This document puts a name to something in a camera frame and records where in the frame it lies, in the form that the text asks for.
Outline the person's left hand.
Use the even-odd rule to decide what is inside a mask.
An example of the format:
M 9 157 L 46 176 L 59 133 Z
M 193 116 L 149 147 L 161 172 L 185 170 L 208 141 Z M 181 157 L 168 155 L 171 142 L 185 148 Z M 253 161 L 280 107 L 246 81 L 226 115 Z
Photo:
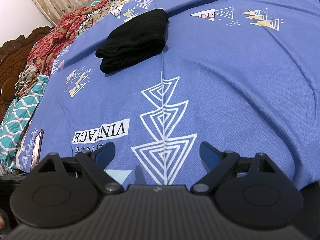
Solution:
M 2 216 L 0 216 L 0 230 L 2 230 L 3 228 L 5 228 L 5 220 Z

